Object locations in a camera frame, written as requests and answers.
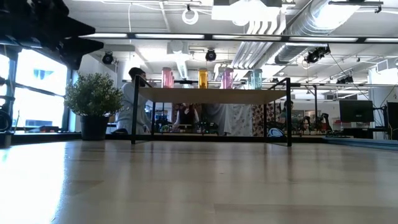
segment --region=computer screen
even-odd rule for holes
[[[366,100],[340,100],[340,121],[373,122],[373,102]]]

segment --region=air duct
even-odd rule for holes
[[[344,24],[358,9],[359,6],[329,5],[329,0],[313,0],[311,5],[286,29],[285,34],[329,35]],[[302,46],[272,44],[265,57],[257,64],[257,67],[261,67],[265,63],[288,64],[307,49],[308,47]]]

